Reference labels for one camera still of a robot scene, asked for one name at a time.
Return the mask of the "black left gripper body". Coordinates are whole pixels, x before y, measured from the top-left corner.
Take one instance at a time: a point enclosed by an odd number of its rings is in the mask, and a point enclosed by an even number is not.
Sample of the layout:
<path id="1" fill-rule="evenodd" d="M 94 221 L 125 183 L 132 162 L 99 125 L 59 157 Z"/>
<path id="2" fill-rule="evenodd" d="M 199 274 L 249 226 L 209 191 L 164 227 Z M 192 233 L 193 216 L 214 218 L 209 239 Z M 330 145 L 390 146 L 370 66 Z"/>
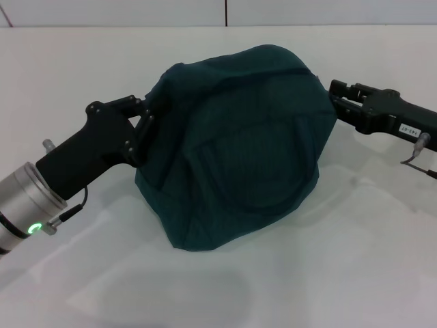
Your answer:
<path id="1" fill-rule="evenodd" d="M 125 141 L 134 126 L 122 114 L 103 102 L 93 102 L 86 110 L 84 127 L 36 162 L 48 186 L 63 200 L 119 164 L 128 162 Z"/>

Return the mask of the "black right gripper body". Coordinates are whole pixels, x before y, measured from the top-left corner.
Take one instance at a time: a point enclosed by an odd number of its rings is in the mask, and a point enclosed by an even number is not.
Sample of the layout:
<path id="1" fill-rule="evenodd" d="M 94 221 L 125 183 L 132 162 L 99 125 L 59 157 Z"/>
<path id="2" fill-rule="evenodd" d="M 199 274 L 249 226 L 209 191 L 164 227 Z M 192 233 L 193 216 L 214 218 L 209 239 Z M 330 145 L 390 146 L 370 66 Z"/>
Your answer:
<path id="1" fill-rule="evenodd" d="M 436 112 L 406 102 L 395 90 L 366 95 L 356 130 L 364 135 L 386 133 L 412 143 L 428 133 L 431 139 L 426 147 L 436 151 Z"/>

